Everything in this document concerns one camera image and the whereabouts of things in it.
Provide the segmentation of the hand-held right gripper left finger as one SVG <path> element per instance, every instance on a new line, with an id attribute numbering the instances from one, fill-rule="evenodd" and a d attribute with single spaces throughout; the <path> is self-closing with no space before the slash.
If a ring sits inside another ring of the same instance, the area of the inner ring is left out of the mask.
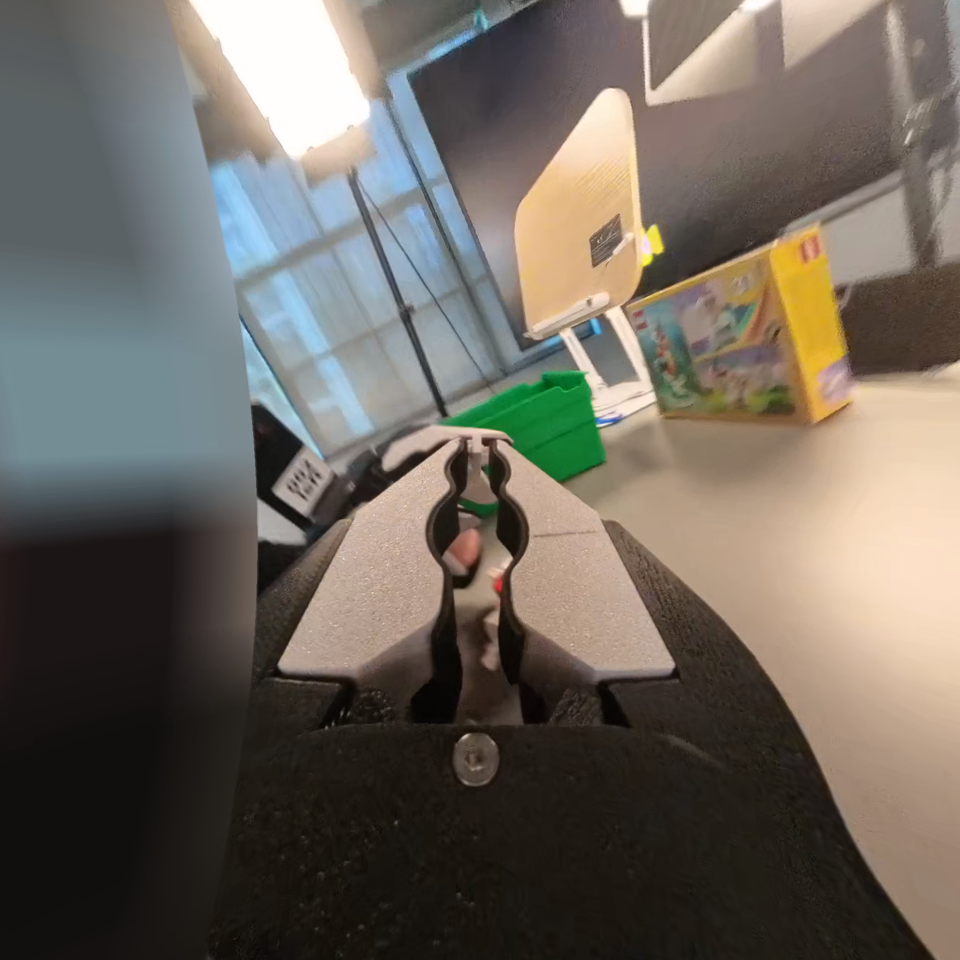
<path id="1" fill-rule="evenodd" d="M 278 662 L 297 680 L 460 685 L 452 573 L 462 440 L 452 438 L 355 515 Z"/>

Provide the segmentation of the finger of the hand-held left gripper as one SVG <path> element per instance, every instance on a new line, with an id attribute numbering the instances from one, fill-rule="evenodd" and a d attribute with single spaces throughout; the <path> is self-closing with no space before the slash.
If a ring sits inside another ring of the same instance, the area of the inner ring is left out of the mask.
<path id="1" fill-rule="evenodd" d="M 398 472 L 416 458 L 426 458 L 440 447 L 451 441 L 467 440 L 471 453 L 479 453 L 493 441 L 513 444 L 513 439 L 505 432 L 481 427 L 457 426 L 448 424 L 429 424 L 414 431 L 391 439 L 382 453 L 382 470 Z"/>

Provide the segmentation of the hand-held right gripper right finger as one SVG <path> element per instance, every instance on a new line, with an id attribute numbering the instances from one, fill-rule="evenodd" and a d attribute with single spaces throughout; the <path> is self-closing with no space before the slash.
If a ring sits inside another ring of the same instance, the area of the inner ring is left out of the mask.
<path id="1" fill-rule="evenodd" d="M 513 685 L 671 677 L 676 664 L 596 510 L 500 439 L 488 445 L 496 535 L 509 554 L 498 646 Z"/>

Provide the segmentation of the colourful lego unicorn model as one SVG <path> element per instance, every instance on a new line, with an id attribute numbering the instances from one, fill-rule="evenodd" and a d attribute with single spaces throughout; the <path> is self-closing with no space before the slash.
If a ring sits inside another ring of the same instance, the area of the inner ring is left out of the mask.
<path id="1" fill-rule="evenodd" d="M 499 670 L 501 670 L 499 653 L 499 626 L 501 594 L 506 570 L 506 563 L 501 563 L 498 566 L 490 567 L 487 570 L 491 594 L 489 598 L 490 606 L 481 617 L 481 627 L 483 632 L 481 664 L 487 671 L 491 673 L 497 673 Z"/>

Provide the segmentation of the yellow lego set box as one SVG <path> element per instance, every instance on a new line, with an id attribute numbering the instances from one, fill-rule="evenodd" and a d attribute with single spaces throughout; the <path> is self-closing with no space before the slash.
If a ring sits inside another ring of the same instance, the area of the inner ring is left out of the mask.
<path id="1" fill-rule="evenodd" d="M 812 426 L 853 401 L 819 222 L 623 312 L 665 419 Z"/>

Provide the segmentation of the green plastic sorting bin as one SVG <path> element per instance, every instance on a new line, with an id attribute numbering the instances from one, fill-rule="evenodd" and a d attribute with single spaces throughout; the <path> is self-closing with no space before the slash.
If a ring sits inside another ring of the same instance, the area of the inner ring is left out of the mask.
<path id="1" fill-rule="evenodd" d="M 560 483 L 607 460 L 592 390 L 580 370 L 547 371 L 440 423 L 506 433 L 517 452 Z"/>

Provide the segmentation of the black tripod pole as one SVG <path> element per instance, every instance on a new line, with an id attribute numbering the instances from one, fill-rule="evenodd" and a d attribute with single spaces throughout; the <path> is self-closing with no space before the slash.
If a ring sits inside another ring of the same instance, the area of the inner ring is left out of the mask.
<path id="1" fill-rule="evenodd" d="M 359 179 L 359 171 L 356 165 L 351 165 L 348 168 L 345 176 L 348 188 L 359 212 L 364 230 L 379 264 L 380 272 L 390 292 L 390 296 L 395 306 L 402 329 L 404 330 L 414 352 L 416 363 L 419 366 L 419 369 L 427 384 L 438 415 L 441 419 L 444 419 L 449 415 L 447 404 L 440 390 L 434 371 L 427 359 L 421 338 L 415 328 L 412 307 L 404 299 L 402 289 L 397 277 L 395 276 L 392 264 L 379 236 L 377 226 L 371 214 L 368 201 Z"/>

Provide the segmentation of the wooden book stand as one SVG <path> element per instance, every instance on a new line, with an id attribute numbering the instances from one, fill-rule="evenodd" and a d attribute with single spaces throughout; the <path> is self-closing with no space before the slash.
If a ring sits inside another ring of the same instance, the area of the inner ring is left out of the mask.
<path id="1" fill-rule="evenodd" d="M 663 251 L 642 222 L 634 114 L 621 88 L 603 89 L 518 204 L 513 242 L 527 339 L 558 336 L 585 376 L 596 425 L 651 406 L 652 378 L 624 307 Z M 608 321 L 632 369 L 609 384 L 578 330 Z"/>

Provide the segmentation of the large black screen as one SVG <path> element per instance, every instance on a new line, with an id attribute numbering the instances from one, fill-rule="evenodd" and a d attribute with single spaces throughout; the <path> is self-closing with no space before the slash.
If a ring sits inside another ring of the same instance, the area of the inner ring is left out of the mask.
<path id="1" fill-rule="evenodd" d="M 519 203 L 606 88 L 630 97 L 644 222 L 666 254 L 654 292 L 773 239 L 792 221 L 892 174 L 882 60 L 826 83 L 644 103 L 642 31 L 621 2 L 535 2 L 408 75 L 443 170 L 490 274 L 510 342 L 523 332 L 514 247 Z"/>

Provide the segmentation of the bright softbox light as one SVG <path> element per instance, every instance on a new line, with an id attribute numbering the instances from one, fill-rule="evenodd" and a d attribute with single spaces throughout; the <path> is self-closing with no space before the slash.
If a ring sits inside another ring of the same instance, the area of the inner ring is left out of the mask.
<path id="1" fill-rule="evenodd" d="M 351 66 L 330 2 L 190 6 L 288 158 L 299 161 L 369 120 L 370 97 Z"/>

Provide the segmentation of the white softbox light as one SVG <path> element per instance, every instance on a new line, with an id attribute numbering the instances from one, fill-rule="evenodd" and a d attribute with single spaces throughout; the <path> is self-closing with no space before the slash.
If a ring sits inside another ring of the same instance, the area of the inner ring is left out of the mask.
<path id="1" fill-rule="evenodd" d="M 642 37 L 647 107 L 710 99 L 774 82 L 840 81 L 882 61 L 880 1 L 621 2 Z"/>

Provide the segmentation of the grey light stand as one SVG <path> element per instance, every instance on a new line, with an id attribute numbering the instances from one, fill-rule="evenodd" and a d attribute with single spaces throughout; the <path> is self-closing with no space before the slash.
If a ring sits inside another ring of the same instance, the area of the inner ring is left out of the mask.
<path id="1" fill-rule="evenodd" d="M 909 250 L 917 269 L 931 269 L 942 254 L 939 218 L 950 188 L 934 196 L 934 128 L 956 108 L 958 80 L 949 58 L 946 2 L 883 4 L 889 79 L 891 153 L 900 175 Z"/>

